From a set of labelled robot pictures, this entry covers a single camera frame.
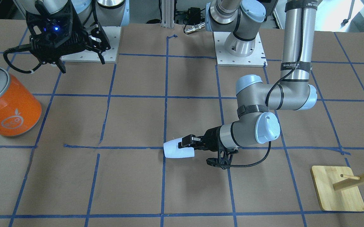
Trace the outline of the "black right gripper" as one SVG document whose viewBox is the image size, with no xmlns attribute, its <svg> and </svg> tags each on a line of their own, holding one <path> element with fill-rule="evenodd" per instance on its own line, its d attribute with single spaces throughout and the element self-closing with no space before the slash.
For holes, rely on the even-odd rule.
<svg viewBox="0 0 364 227">
<path fill-rule="evenodd" d="M 70 38 L 61 45 L 61 55 L 80 53 L 88 50 L 97 53 L 102 65 L 105 64 L 103 53 L 110 50 L 110 41 L 101 25 L 91 25 L 85 30 L 78 15 L 73 16 Z M 61 73 L 66 73 L 66 67 L 60 58 L 41 59 L 42 65 L 57 67 Z"/>
</svg>

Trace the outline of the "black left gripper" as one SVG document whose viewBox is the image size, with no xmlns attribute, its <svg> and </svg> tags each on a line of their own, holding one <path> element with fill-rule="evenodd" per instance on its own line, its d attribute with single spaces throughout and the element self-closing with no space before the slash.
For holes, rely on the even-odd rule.
<svg viewBox="0 0 364 227">
<path fill-rule="evenodd" d="M 225 149 L 220 139 L 221 126 L 208 129 L 203 136 L 187 135 L 178 143 L 178 148 L 193 148 L 210 151 Z"/>
</svg>

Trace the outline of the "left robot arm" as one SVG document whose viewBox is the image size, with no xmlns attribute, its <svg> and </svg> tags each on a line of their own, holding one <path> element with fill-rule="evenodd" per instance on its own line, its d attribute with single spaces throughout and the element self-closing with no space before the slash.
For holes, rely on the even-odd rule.
<svg viewBox="0 0 364 227">
<path fill-rule="evenodd" d="M 275 84 L 264 83 L 255 74 L 238 78 L 237 121 L 208 129 L 200 137 L 188 135 L 169 141 L 164 148 L 218 151 L 268 143 L 280 136 L 280 124 L 272 110 L 312 108 L 317 92 L 309 84 L 309 75 L 318 6 L 318 0 L 286 2 L 281 78 Z M 256 50 L 256 36 L 265 15 L 264 5 L 257 0 L 214 0 L 206 5 L 206 30 L 228 32 L 225 50 L 243 59 Z"/>
</svg>

